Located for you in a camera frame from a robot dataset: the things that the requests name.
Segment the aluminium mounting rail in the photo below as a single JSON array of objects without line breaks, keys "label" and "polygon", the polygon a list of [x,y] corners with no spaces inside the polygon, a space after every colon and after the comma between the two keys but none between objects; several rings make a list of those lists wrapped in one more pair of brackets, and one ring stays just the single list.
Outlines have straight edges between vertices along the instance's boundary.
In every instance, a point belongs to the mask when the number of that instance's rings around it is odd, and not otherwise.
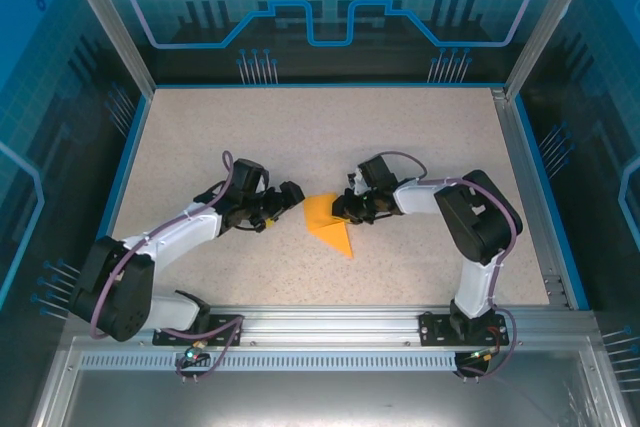
[{"label": "aluminium mounting rail", "polygon": [[[425,312],[449,314],[438,306],[216,306],[211,314],[244,318],[243,346],[400,346],[418,344],[418,317]],[[550,306],[500,307],[514,345],[564,342],[598,333],[590,311],[555,310]]]}]

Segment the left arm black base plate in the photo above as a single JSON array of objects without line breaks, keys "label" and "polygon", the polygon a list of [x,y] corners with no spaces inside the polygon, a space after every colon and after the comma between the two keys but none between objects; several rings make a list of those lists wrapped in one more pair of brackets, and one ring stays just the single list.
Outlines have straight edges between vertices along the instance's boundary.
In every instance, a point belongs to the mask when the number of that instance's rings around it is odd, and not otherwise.
[{"label": "left arm black base plate", "polygon": [[228,341],[232,346],[240,344],[244,318],[233,314],[208,314],[198,318],[185,331],[161,329],[152,336],[152,344],[161,347],[178,347],[205,342],[207,346],[224,347]]}]

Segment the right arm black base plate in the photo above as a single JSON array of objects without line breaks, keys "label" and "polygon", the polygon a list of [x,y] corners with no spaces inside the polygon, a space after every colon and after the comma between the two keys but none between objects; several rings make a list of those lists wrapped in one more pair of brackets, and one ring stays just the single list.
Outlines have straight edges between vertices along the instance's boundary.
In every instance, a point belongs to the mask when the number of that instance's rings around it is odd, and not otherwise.
[{"label": "right arm black base plate", "polygon": [[505,318],[489,310],[478,318],[461,313],[425,312],[418,317],[418,334],[423,347],[508,346]]}]

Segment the aluminium side rail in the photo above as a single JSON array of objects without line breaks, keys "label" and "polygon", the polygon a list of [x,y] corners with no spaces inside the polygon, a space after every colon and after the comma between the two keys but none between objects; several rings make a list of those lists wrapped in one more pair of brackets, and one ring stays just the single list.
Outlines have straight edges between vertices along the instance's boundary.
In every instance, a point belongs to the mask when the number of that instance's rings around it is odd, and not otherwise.
[{"label": "aluminium side rail", "polygon": [[521,237],[529,240],[535,252],[549,306],[555,310],[572,310],[575,305],[564,255],[517,107],[501,88],[493,88],[491,96],[522,204]]}]

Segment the aluminium frame post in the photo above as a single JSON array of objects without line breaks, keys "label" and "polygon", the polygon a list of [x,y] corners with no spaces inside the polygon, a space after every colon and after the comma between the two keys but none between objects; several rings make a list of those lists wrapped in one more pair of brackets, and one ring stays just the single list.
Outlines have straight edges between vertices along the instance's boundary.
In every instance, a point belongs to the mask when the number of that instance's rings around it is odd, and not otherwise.
[{"label": "aluminium frame post", "polygon": [[514,103],[573,0],[549,0],[505,84],[505,99]]},{"label": "aluminium frame post", "polygon": [[86,0],[141,94],[152,100],[156,84],[112,0]]}]

